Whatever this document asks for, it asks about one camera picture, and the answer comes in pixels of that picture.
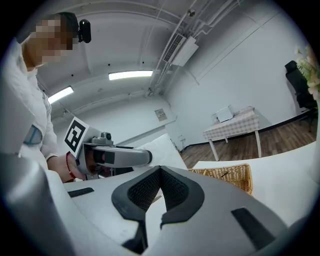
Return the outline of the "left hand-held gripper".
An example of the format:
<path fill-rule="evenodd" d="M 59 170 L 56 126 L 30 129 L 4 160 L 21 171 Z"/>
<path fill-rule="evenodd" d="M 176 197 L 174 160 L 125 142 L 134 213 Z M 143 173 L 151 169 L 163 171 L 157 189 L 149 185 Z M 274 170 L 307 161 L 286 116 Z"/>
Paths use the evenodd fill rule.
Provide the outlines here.
<path fill-rule="evenodd" d="M 104 153 L 104 163 L 101 165 L 108 168 L 144 166 L 152 161 L 152 153 L 149 150 L 111 146 L 110 133 L 101 132 L 77 117 L 71 121 L 64 142 L 75 158 L 78 170 L 90 178 L 96 178 L 102 170 L 92 162 L 86 163 L 86 153 L 93 150 Z"/>

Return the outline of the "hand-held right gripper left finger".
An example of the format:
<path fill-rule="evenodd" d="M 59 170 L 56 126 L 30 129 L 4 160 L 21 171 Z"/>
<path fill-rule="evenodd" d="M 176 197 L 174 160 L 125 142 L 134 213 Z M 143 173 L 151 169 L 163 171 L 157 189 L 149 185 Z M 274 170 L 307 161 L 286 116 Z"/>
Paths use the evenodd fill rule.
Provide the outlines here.
<path fill-rule="evenodd" d="M 53 202 L 76 256 L 135 255 L 122 245 L 134 238 L 138 223 L 123 219 L 112 203 L 112 193 L 145 171 L 142 168 L 114 177 L 70 183 L 62 183 L 56 172 L 46 171 Z"/>

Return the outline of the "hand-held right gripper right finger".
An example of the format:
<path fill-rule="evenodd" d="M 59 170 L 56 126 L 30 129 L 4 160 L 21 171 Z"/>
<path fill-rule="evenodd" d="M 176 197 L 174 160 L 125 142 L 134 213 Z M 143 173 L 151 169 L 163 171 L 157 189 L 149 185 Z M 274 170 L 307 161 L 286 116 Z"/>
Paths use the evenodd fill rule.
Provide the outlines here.
<path fill-rule="evenodd" d="M 275 238 L 286 224 L 266 205 L 240 188 L 185 169 L 172 171 L 198 183 L 204 191 L 201 208 L 188 221 L 163 225 L 151 256 L 249 256 L 257 250 L 232 215 L 246 208 Z"/>

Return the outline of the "person's left hand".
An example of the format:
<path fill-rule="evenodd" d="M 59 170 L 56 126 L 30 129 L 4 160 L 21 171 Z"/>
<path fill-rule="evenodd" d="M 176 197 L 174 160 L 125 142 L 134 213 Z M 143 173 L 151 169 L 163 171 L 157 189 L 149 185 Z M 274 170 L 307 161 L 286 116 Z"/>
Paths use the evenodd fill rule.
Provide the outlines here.
<path fill-rule="evenodd" d="M 104 153 L 99 150 L 90 150 L 86 155 L 87 170 L 91 175 L 98 174 L 102 171 L 104 164 Z"/>

